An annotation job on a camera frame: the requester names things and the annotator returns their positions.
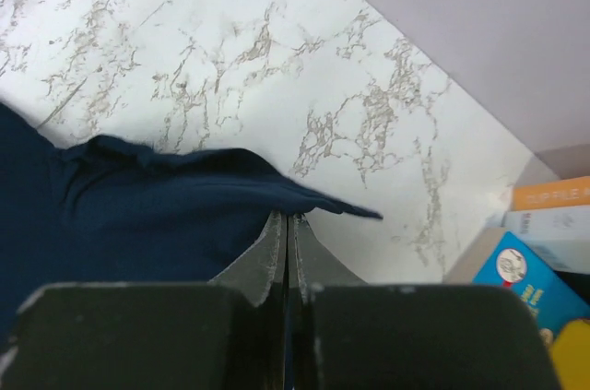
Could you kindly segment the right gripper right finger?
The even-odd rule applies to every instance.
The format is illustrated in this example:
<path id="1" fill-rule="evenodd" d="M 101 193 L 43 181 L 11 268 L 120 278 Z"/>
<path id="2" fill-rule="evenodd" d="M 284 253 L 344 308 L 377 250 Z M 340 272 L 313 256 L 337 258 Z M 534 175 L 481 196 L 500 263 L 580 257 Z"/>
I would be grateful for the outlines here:
<path id="1" fill-rule="evenodd" d="M 289 293 L 301 304 L 310 301 L 314 287 L 366 285 L 317 239 L 302 215 L 288 219 L 288 271 Z"/>

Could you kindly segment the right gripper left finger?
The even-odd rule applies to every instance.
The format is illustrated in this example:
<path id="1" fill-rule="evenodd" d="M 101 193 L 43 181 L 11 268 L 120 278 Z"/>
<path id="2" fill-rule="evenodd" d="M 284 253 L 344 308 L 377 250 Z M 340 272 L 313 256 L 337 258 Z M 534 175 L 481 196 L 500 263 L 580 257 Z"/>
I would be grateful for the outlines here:
<path id="1" fill-rule="evenodd" d="M 255 242 L 207 284 L 236 290 L 252 306 L 262 306 L 284 291 L 286 256 L 287 218 L 272 212 Z"/>

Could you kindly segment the navy blue t shirt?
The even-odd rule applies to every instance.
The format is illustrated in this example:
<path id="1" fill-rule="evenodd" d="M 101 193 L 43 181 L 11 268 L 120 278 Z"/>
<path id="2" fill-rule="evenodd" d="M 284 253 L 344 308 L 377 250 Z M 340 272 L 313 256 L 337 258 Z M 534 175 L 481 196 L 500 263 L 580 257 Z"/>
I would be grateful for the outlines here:
<path id="1" fill-rule="evenodd" d="M 38 288 L 65 282 L 205 281 L 272 212 L 375 212 L 315 191 L 250 150 L 162 154 L 115 136 L 58 148 L 1 110 L 1 335 Z"/>

